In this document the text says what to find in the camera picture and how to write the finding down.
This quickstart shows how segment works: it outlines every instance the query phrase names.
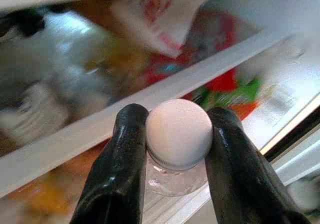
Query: white bottle cap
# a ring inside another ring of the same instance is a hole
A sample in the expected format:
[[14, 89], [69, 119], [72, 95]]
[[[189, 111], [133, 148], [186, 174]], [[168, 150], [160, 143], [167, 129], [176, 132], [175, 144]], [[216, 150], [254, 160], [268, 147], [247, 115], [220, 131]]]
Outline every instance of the white bottle cap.
[[210, 150], [212, 123], [194, 102], [184, 99], [163, 102], [151, 111], [146, 122], [150, 156], [166, 169], [190, 169]]

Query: refrigerator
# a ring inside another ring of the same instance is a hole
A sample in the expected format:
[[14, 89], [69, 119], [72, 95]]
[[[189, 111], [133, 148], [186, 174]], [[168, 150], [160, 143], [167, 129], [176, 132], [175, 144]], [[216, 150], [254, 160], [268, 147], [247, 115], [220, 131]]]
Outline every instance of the refrigerator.
[[[0, 0], [0, 13], [70, 1], [74, 0]], [[232, 45], [120, 97], [114, 95], [119, 90], [114, 83], [98, 72], [85, 71], [88, 61], [103, 58], [113, 37], [73, 11], [45, 13], [44, 30], [30, 38], [13, 30], [0, 39], [2, 99], [22, 93], [20, 83], [24, 90], [25, 83], [39, 80], [54, 86], [37, 122], [51, 126], [42, 129], [43, 135], [28, 141], [33, 122], [27, 118], [22, 134], [15, 134], [27, 144], [11, 148], [1, 136], [1, 222], [68, 223], [85, 181], [83, 169], [112, 136], [121, 108], [138, 103], [151, 111], [229, 70], [246, 83], [259, 77], [259, 104], [243, 119], [243, 129], [292, 195], [297, 183], [317, 179], [320, 1], [209, 0], [205, 7], [232, 17]], [[185, 223], [209, 201], [210, 192], [205, 184], [185, 196], [168, 197], [149, 190], [144, 196], [143, 224]], [[314, 223], [319, 210], [319, 205], [305, 209]]]

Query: white bag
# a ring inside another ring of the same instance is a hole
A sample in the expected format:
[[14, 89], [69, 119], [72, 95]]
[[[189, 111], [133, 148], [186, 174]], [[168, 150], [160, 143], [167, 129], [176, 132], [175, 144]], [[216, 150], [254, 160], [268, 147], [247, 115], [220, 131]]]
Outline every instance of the white bag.
[[122, 35], [131, 42], [175, 58], [182, 51], [195, 12], [205, 1], [118, 0], [111, 12]]

